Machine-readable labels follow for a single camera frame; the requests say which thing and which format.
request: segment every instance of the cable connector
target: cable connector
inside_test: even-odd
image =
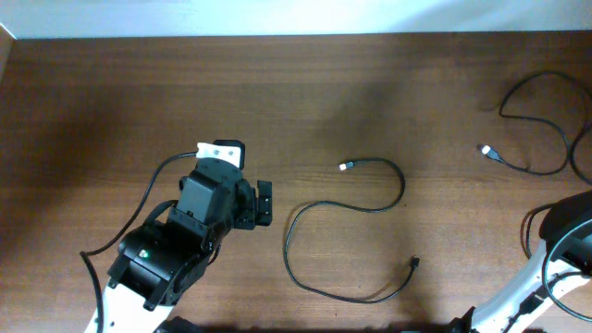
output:
[[[345,170],[352,168],[352,167],[353,167],[353,162],[345,162],[345,163],[342,163],[339,165],[339,170],[345,171]]]
[[[503,163],[503,159],[501,158],[500,153],[498,153],[495,149],[491,148],[491,146],[488,146],[486,144],[481,145],[479,146],[479,150],[481,151],[481,154],[483,154],[488,159]]]
[[[409,266],[412,269],[415,269],[419,266],[419,257],[413,256],[413,258],[411,258],[411,263],[409,264]]]

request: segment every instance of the wooden table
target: wooden table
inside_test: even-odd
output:
[[[230,232],[174,315],[242,328],[447,323],[524,266],[526,212],[589,189],[569,168],[530,177],[475,147],[558,165],[552,129],[502,120],[496,105],[534,70],[592,82],[591,56],[589,32],[17,41],[0,86],[0,328],[81,332],[95,300],[78,252],[116,234],[158,163],[218,138],[246,143],[251,183],[273,181],[274,222]],[[581,103],[571,87],[544,79],[519,91],[508,112],[549,117],[573,138]],[[591,139],[576,155],[588,174]],[[339,173],[338,163],[358,156],[401,167],[401,203],[371,216],[311,212],[291,261],[303,282],[362,297],[398,285],[420,256],[409,288],[378,305],[301,290],[282,261],[303,203],[392,200],[399,184],[387,167]],[[146,207],[178,198],[177,180],[193,165],[166,168]],[[116,254],[93,258],[103,285]],[[585,311],[590,296],[586,286],[566,300]],[[591,328],[555,307],[535,327]]]

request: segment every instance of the brown tabletop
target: brown tabletop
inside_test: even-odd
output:
[[[589,189],[569,167],[532,177],[475,147],[490,143],[533,169],[559,165],[552,129],[501,119],[496,106],[535,70],[592,82],[591,56],[589,32],[16,41],[0,85],[0,329],[82,332],[95,300],[78,252],[117,233],[158,163],[219,138],[246,143],[252,184],[273,181],[274,222],[230,232],[174,315],[242,328],[447,323],[525,265],[526,212]],[[582,101],[543,79],[508,112],[548,117],[573,138]],[[588,137],[576,152],[588,175],[591,153]],[[421,257],[408,289],[378,305],[301,290],[282,260],[302,204],[379,206],[396,195],[385,166],[339,173],[338,163],[360,156],[401,167],[401,203],[377,215],[318,208],[297,228],[290,258],[303,282],[363,297],[394,288],[410,257]],[[167,167],[146,210],[177,199],[193,165]],[[116,255],[92,259],[103,286]],[[565,300],[584,311],[590,296],[586,286]],[[591,328],[556,307],[534,327]]]

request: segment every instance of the white connector tip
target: white connector tip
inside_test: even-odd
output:
[[[489,147],[488,145],[484,145],[481,148],[481,154],[488,154],[491,151],[491,147]]]

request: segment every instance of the white backdrop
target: white backdrop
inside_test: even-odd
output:
[[[17,38],[592,29],[592,0],[0,0]]]

